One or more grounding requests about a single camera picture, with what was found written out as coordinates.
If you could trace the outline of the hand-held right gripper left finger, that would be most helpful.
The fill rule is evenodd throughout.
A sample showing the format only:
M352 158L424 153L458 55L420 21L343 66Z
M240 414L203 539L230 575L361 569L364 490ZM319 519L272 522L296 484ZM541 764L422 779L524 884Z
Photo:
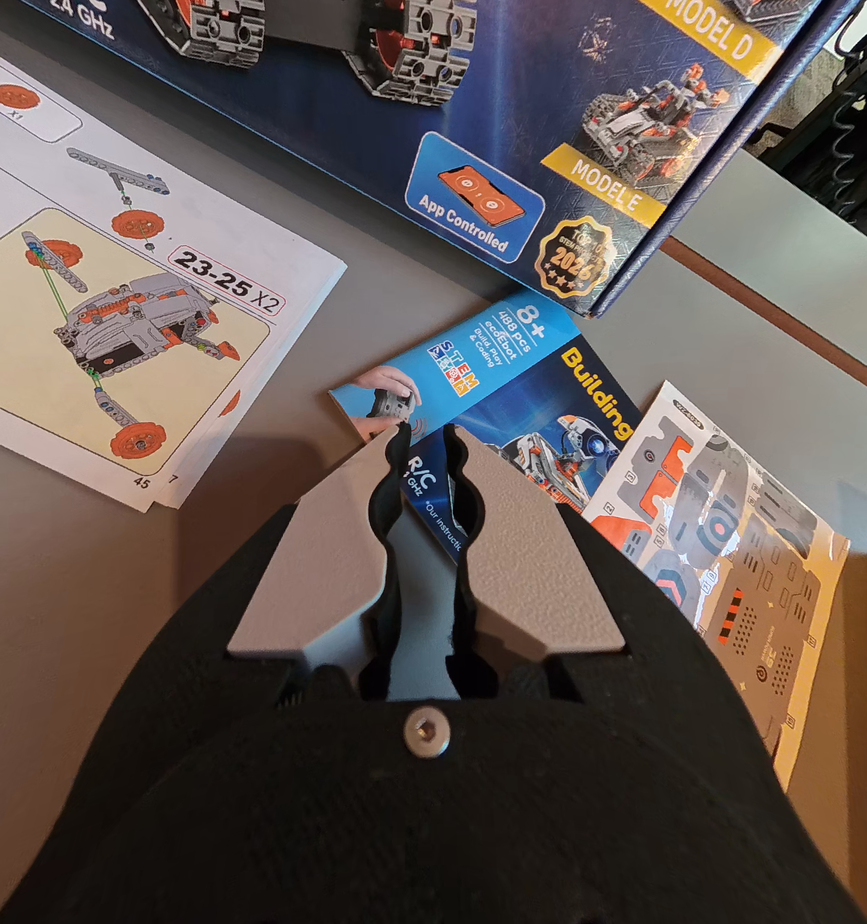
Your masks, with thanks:
M386 429L304 494L228 644L241 658L342 668L385 699L401 597L388 533L402 512L410 428Z

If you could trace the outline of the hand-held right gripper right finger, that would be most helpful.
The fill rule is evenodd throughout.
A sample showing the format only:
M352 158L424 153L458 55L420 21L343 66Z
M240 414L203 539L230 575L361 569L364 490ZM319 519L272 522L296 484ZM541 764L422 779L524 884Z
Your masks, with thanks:
M551 497L461 426L444 428L459 556L446 658L463 699L525 664L621 653L625 640Z

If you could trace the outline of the white orange sticker sheet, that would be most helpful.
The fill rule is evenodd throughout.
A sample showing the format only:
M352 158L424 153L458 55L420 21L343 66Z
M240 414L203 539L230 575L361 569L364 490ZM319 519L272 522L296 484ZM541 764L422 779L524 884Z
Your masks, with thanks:
M806 575L847 545L669 382L583 515L700 633L721 582L745 568L815 636L820 591L804 589Z

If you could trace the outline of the blue instruction booklet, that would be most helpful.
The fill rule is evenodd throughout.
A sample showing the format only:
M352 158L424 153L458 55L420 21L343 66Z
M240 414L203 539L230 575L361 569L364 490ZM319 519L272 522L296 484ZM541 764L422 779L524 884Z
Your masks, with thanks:
M364 435L411 427L402 490L454 562L467 531L453 515L444 426L461 426L559 503L582 513L641 414L569 313L509 296L358 376L331 397Z

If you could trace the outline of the brown sticker sheet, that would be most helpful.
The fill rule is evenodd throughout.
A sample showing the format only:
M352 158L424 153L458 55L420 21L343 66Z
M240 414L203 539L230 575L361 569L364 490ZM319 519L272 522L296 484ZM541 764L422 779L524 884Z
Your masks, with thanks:
M819 520L807 555L756 514L704 572L696 630L751 713L784 790L849 540Z

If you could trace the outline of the open instruction booklet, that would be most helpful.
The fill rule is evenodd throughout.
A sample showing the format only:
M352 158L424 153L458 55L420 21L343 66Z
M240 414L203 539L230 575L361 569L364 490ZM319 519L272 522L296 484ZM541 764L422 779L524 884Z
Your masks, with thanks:
M180 507L345 271L0 58L0 445Z

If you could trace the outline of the blue robot kit box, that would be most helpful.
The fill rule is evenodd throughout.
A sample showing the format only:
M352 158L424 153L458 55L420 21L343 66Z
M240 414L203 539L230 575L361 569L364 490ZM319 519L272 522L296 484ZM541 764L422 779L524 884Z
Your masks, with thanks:
M601 316L854 2L29 2Z

